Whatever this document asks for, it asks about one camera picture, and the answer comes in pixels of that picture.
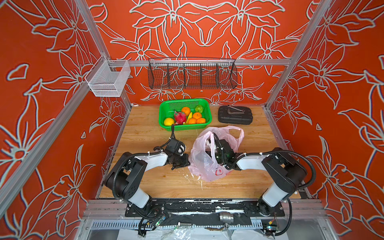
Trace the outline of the pink plastic bag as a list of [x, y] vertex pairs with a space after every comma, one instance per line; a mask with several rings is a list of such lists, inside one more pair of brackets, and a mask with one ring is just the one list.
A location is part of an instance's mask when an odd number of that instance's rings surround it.
[[201, 177], [203, 181], [212, 182], [224, 178], [231, 171], [218, 164], [214, 135], [219, 140], [229, 143], [232, 150], [237, 151], [244, 139], [244, 130], [236, 126], [206, 128], [193, 144], [189, 161], [191, 174]]

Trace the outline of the yellow apple fruit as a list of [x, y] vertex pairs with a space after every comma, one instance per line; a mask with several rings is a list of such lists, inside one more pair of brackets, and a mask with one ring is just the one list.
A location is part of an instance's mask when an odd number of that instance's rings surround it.
[[173, 118], [166, 118], [163, 122], [165, 126], [172, 126], [175, 124], [175, 120]]

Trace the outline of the red dragon fruit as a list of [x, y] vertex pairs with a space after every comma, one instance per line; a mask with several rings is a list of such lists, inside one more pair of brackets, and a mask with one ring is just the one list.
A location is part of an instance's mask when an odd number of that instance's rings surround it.
[[187, 122], [187, 115], [183, 112], [174, 112], [175, 125], [184, 125]]

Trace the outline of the orange fruit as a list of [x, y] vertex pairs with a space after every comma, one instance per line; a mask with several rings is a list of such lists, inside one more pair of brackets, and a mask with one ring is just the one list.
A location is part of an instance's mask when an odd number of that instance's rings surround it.
[[188, 107], [182, 108], [182, 113], [185, 114], [186, 117], [191, 113], [191, 109]]
[[197, 123], [197, 119], [195, 119], [195, 118], [191, 118], [191, 119], [189, 119], [189, 121], [188, 121], [188, 124], [189, 125], [193, 125], [193, 124], [196, 124]]
[[199, 112], [195, 112], [195, 113], [193, 113], [193, 118], [198, 120], [198, 119], [202, 118], [202, 114]]
[[197, 119], [197, 124], [205, 124], [205, 123], [206, 123], [206, 119], [205, 118]]

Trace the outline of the green fruit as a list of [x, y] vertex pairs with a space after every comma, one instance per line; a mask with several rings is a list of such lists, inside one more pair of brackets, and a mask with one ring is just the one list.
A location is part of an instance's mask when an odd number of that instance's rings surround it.
[[202, 114], [204, 112], [204, 107], [202, 105], [197, 105], [195, 107], [195, 112]]

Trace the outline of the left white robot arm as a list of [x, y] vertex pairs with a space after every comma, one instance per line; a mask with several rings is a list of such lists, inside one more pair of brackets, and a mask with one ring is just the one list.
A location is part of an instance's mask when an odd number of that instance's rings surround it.
[[174, 170], [191, 164], [189, 155], [185, 153], [186, 145], [175, 137], [175, 125], [171, 130], [168, 141], [152, 152], [124, 153], [104, 180], [115, 199], [133, 205], [143, 215], [148, 215], [152, 209], [152, 197], [140, 188], [144, 173], [166, 165], [171, 165]]

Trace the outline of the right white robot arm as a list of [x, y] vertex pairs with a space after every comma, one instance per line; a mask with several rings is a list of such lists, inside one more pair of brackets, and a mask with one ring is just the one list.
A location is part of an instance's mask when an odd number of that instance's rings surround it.
[[317, 176], [314, 165], [304, 156], [281, 148], [264, 153], [236, 153], [225, 140], [215, 140], [215, 159], [226, 170], [266, 171], [273, 180], [262, 194], [257, 211], [270, 216], [275, 207], [298, 190], [311, 186]]

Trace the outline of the black plastic tool case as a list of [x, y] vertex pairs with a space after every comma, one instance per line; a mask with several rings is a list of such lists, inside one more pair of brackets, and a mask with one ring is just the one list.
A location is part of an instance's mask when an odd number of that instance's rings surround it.
[[220, 123], [235, 125], [250, 125], [253, 122], [252, 110], [241, 106], [220, 106], [218, 110]]

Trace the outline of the yellow banana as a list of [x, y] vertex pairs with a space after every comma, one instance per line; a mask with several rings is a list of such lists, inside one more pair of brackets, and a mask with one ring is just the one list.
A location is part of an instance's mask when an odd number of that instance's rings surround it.
[[193, 117], [193, 113], [190, 113], [187, 117], [187, 121], [186, 121], [186, 124], [189, 123], [190, 119]]

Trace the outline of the green plastic basket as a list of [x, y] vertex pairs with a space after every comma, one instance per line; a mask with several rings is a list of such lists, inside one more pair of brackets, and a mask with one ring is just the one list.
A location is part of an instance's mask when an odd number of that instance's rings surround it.
[[159, 125], [176, 131], [204, 129], [213, 120], [209, 103], [204, 99], [163, 102], [159, 107]]

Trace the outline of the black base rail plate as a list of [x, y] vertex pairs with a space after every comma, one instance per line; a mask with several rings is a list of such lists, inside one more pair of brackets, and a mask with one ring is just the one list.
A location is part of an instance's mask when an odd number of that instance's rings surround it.
[[163, 208], [170, 214], [213, 214], [228, 212], [246, 217], [262, 217], [257, 199], [153, 199], [150, 208]]

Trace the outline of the clear plastic wall bin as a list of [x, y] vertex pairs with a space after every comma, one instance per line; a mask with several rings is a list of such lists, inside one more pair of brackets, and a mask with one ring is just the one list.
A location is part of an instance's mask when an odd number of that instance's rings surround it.
[[102, 55], [85, 77], [96, 97], [120, 97], [131, 74], [129, 62], [112, 61]]

